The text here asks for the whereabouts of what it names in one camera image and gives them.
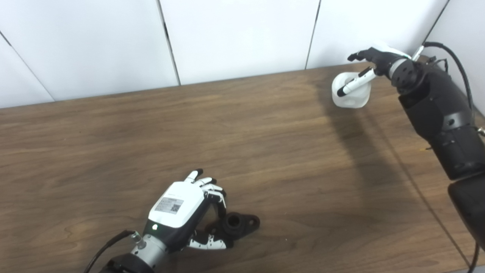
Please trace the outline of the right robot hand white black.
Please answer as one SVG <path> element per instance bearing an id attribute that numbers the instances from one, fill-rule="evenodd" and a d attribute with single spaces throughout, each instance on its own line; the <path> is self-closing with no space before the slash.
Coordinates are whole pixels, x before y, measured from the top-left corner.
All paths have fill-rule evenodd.
<path id="1" fill-rule="evenodd" d="M 352 80 L 338 88 L 336 95 L 338 97 L 344 97 L 358 88 L 363 87 L 366 83 L 369 83 L 377 76 L 388 76 L 393 64 L 400 60 L 411 60 L 411 57 L 399 50 L 385 47 L 384 50 L 379 50 L 374 47 L 370 47 L 366 50 L 361 50 L 350 54 L 347 60 L 352 61 L 363 61 L 366 60 L 372 64 L 374 67 L 368 67 L 364 71 L 358 73 Z"/>

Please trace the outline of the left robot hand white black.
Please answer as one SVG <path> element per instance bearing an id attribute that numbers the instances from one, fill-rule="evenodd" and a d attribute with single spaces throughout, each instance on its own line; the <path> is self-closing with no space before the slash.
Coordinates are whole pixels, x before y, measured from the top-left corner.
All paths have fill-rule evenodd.
<path id="1" fill-rule="evenodd" d="M 185 247 L 201 250 L 232 247 L 228 240 L 196 229 L 211 206 L 220 219 L 227 212 L 225 190 L 214 178 L 201 178 L 202 174 L 202 169 L 196 169 L 184 180 L 173 182 L 149 211 L 143 235 L 158 239 L 170 253 Z"/>

